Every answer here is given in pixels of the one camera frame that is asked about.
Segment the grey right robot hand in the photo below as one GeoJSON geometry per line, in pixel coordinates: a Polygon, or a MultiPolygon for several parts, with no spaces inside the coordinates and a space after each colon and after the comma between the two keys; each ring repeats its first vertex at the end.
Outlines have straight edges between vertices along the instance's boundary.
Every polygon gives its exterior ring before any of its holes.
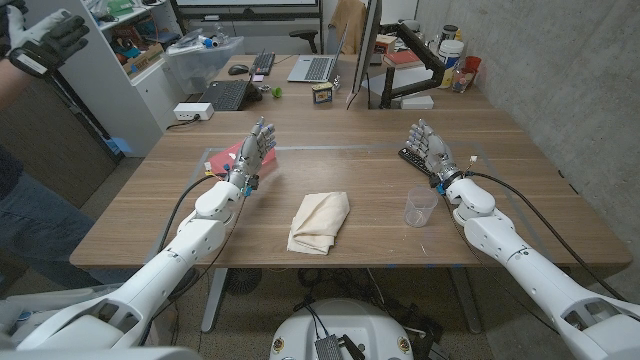
{"type": "Polygon", "coordinates": [[[440,186],[446,190],[462,177],[463,172],[456,165],[449,146],[424,120],[420,119],[417,124],[411,125],[405,146],[421,159],[432,188],[440,186]]]}

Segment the person's black white gloved hand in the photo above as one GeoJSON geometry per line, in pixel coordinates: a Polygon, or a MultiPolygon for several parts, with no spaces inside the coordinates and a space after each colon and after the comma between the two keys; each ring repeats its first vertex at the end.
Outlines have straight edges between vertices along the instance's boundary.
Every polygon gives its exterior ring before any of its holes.
{"type": "Polygon", "coordinates": [[[59,9],[27,28],[25,1],[1,2],[1,37],[8,39],[4,57],[19,70],[38,78],[55,72],[88,40],[89,28],[85,20],[59,9]]]}

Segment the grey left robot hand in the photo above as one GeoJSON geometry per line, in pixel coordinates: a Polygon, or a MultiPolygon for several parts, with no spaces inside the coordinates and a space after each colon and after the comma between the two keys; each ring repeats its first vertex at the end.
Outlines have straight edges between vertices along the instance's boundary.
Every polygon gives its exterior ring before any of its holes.
{"type": "Polygon", "coordinates": [[[249,179],[258,174],[262,161],[275,145],[275,127],[266,125],[265,118],[261,116],[237,151],[227,181],[243,190],[249,179]]]}

